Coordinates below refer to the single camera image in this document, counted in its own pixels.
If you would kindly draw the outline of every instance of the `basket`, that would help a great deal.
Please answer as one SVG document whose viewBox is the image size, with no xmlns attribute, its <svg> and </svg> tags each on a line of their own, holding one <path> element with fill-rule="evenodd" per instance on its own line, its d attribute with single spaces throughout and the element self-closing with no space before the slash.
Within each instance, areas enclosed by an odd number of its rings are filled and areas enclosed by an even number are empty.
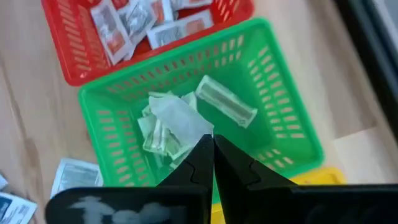
<svg viewBox="0 0 398 224">
<path fill-rule="evenodd" d="M 182 40 L 151 50 L 145 38 L 131 60 L 112 66 L 97 35 L 90 8 L 100 0 L 42 0 L 47 22 L 67 83 L 80 86 L 96 78 L 116 72 L 137 62 L 212 34 L 250 18 L 254 6 L 251 0 L 214 0 L 210 6 L 179 11 L 179 17 L 210 9 L 215 25 Z M 116 8 L 128 0 L 113 0 Z"/>
<path fill-rule="evenodd" d="M 142 150 L 137 119 L 148 92 L 194 91 L 209 75 L 258 109 L 247 129 L 198 100 L 214 133 L 276 172 L 292 177 L 320 165 L 321 145 L 270 25 L 243 22 L 84 85 L 79 100 L 107 186 L 155 186 L 171 170 Z M 219 202 L 214 190 L 214 203 Z"/>
<path fill-rule="evenodd" d="M 299 185 L 339 185 L 345 184 L 344 175 L 334 167 L 326 167 L 300 174 L 291 179 Z M 211 224 L 225 224 L 223 207 L 220 203 L 211 208 Z"/>
</svg>

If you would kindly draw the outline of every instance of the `floor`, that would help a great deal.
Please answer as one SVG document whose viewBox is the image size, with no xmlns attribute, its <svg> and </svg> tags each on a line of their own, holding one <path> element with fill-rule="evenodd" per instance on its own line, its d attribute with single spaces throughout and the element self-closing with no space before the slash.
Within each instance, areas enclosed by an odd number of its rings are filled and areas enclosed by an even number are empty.
<svg viewBox="0 0 398 224">
<path fill-rule="evenodd" d="M 351 183 L 398 182 L 398 148 L 332 0 L 253 0 L 269 19 L 326 153 Z M 62 157 L 96 162 L 39 0 L 0 1 L 0 172 L 44 223 Z"/>
</svg>

